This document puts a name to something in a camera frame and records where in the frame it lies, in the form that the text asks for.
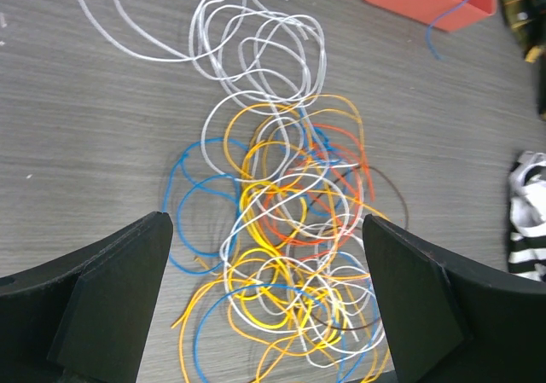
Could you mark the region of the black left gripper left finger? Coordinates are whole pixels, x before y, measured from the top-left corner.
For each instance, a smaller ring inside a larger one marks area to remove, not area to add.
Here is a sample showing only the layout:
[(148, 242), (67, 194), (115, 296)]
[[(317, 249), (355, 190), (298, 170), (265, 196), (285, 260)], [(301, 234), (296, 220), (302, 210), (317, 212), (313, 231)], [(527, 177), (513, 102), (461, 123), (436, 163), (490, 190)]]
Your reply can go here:
[(171, 247), (151, 212), (87, 247), (1, 279), (3, 382), (134, 382)]

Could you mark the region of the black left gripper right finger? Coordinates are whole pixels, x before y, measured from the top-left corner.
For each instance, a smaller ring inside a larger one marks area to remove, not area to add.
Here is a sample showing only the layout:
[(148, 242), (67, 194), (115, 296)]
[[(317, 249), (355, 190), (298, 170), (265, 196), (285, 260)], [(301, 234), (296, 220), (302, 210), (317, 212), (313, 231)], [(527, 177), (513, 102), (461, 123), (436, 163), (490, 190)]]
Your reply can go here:
[(367, 264), (394, 370), (388, 382), (543, 382), (545, 285), (373, 215)]

